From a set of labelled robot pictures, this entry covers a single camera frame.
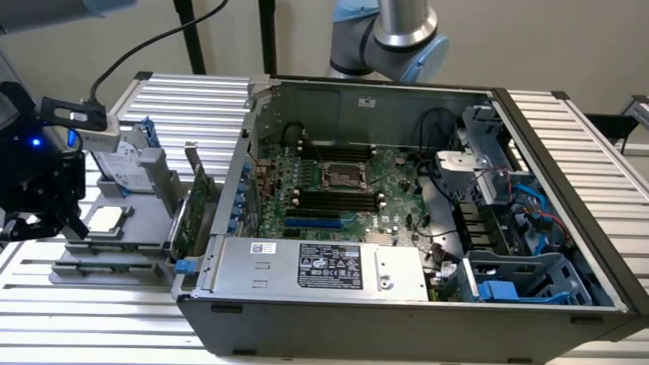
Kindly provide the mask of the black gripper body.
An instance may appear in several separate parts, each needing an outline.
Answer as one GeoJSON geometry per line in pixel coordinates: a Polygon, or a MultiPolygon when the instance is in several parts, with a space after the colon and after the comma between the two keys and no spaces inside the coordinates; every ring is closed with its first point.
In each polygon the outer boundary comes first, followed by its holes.
{"type": "Polygon", "coordinates": [[[18,114],[1,128],[1,211],[16,217],[76,217],[85,195],[82,142],[58,142],[57,127],[32,113],[18,114]]]}

